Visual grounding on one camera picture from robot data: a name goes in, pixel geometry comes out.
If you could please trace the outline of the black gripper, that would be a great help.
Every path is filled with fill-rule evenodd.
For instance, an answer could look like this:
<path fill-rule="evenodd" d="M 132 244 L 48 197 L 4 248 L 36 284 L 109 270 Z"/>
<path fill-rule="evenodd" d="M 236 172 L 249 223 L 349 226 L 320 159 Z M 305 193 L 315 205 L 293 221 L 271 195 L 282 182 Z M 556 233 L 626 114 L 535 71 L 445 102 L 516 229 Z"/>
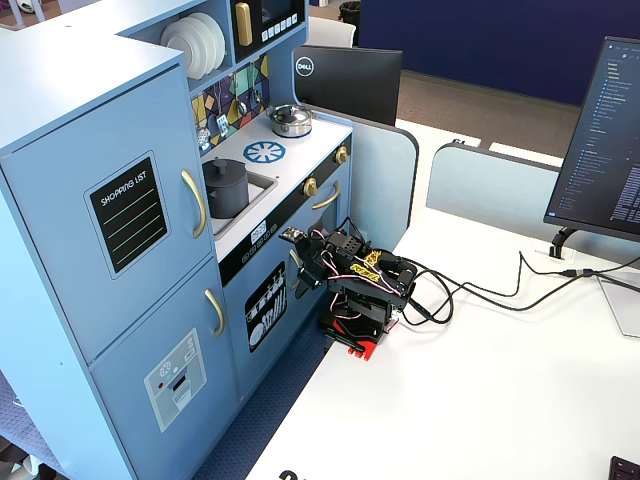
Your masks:
<path fill-rule="evenodd" d="M 326 249 L 326 235 L 317 229 L 309 230 L 302 241 L 301 254 L 299 255 L 300 267 L 298 270 L 299 297 L 308 290 L 315 290 L 321 284 L 321 275 L 329 275 L 330 268 L 323 258 Z"/>

